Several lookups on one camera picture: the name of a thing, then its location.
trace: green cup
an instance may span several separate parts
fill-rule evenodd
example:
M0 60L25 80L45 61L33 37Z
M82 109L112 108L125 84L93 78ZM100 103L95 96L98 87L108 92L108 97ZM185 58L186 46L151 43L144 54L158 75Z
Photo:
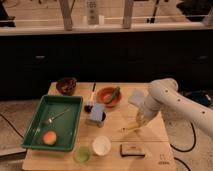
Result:
M74 151L74 159L78 163L85 163L89 160L91 156L91 152L89 147L81 146L75 149Z

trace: wooden table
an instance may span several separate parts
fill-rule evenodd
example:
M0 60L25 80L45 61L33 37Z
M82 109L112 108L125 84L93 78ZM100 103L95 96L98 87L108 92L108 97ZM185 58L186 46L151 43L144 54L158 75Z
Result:
M52 83L48 94L59 95ZM82 96L87 100L90 96L92 83L78 83L75 91L76 96ZM111 151L107 156L98 157L92 155L84 164L75 162L72 152L53 152L28 150L23 162L24 170L75 170L75 171L172 171L176 170L173 153L170 148L164 122L159 113L158 116L147 126L134 131L122 133L120 130L131 121L135 120L137 108L128 103L128 97L134 88L140 89L147 94L145 83L97 83L96 91L106 86L120 86L122 100L120 104L106 110L106 120L102 128L85 123L88 114L82 109L78 133L74 150L76 147L86 145L91 147L95 137L105 135L112 142ZM141 157L121 157L119 147L122 143L134 143L145 146L149 155Z

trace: green plastic tray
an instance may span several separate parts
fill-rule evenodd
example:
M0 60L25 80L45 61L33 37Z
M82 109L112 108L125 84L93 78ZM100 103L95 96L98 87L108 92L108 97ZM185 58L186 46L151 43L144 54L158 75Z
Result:
M80 96L42 96L25 133L22 147L38 150L71 151L75 144L82 101L83 99ZM70 110L55 119L52 124L43 124L43 121L70 106ZM57 134L57 141L53 146L45 145L42 141L43 134L48 130L53 130Z

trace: orange bowl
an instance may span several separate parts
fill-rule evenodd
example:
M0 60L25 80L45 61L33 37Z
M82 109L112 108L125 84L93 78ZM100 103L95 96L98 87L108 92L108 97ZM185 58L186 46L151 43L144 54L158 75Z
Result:
M76 78L65 77L57 81L56 89L63 95L73 95L76 88Z
M97 92L97 102L98 103L104 103L106 107L115 107L118 105L118 103L121 100L121 92L119 93L119 95L114 98L110 103L106 103L106 101L108 100L108 98L112 95L112 92L115 88L114 87L106 87L106 88L102 88L101 90L99 90Z

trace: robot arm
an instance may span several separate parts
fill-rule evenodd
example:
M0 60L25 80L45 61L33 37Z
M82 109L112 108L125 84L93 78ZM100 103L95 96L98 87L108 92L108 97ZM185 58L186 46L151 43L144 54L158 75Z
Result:
M213 138L213 110L183 97L177 90L178 85L174 79L152 81L148 88L149 94L139 107L135 127L146 125L165 104Z

